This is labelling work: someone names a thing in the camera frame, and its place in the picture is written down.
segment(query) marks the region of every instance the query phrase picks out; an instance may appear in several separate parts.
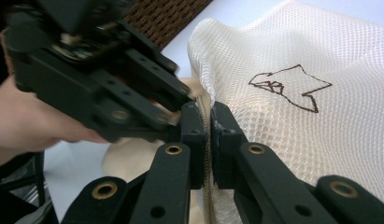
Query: wicker basket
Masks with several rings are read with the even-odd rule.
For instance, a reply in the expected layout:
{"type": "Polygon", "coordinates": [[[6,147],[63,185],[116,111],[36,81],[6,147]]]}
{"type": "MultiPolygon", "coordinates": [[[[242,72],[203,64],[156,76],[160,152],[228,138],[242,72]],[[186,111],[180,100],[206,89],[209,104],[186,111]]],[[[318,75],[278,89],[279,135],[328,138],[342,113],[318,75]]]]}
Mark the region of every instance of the wicker basket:
{"type": "Polygon", "coordinates": [[[125,21],[163,49],[211,0],[137,0],[125,21]]]}

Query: metal screw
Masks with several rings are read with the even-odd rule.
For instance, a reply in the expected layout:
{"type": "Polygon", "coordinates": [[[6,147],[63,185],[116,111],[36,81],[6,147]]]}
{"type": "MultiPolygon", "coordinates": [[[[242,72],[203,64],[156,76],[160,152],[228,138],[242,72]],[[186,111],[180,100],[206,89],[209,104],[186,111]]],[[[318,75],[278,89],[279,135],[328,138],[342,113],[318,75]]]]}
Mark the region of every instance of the metal screw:
{"type": "Polygon", "coordinates": [[[128,118],[127,112],[122,111],[122,110],[115,110],[115,111],[113,111],[112,112],[112,116],[115,119],[127,119],[128,118]]]}

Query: white tabletop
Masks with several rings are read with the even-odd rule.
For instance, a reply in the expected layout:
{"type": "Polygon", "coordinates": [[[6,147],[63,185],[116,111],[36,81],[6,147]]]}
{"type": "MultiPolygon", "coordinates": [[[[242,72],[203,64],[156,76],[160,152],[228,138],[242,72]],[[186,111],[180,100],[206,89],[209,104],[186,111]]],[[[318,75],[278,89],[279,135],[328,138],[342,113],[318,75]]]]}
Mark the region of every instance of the white tabletop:
{"type": "MultiPolygon", "coordinates": [[[[275,7],[279,0],[214,0],[163,50],[178,64],[178,76],[189,77],[188,39],[194,27],[205,18],[213,18],[229,26],[246,25],[275,7]]],[[[300,0],[366,21],[384,25],[384,0],[300,0]]],[[[69,205],[81,190],[104,175],[101,168],[109,144],[60,143],[46,151],[45,177],[57,217],[62,220],[69,205]]]]}

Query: white mesh bag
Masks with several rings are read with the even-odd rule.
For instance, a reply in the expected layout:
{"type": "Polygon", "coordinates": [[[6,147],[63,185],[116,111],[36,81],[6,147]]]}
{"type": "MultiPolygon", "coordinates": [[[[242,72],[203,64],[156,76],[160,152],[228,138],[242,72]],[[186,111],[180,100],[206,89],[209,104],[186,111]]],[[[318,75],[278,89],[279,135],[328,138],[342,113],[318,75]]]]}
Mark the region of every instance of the white mesh bag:
{"type": "MultiPolygon", "coordinates": [[[[189,56],[211,100],[298,178],[342,175],[384,202],[384,26],[290,1],[243,27],[202,21],[189,56]]],[[[240,222],[231,191],[213,199],[219,223],[240,222]]]]}

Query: drawing on bag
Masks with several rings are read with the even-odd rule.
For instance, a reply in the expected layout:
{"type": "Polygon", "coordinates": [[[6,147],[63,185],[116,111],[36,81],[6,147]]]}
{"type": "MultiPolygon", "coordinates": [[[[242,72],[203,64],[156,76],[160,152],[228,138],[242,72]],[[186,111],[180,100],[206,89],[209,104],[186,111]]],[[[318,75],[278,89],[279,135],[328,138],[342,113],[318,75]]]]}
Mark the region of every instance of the drawing on bag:
{"type": "Polygon", "coordinates": [[[297,64],[277,72],[260,73],[249,85],[281,95],[301,109],[319,113],[317,101],[312,93],[331,87],[332,83],[307,74],[302,65],[297,64]]]}

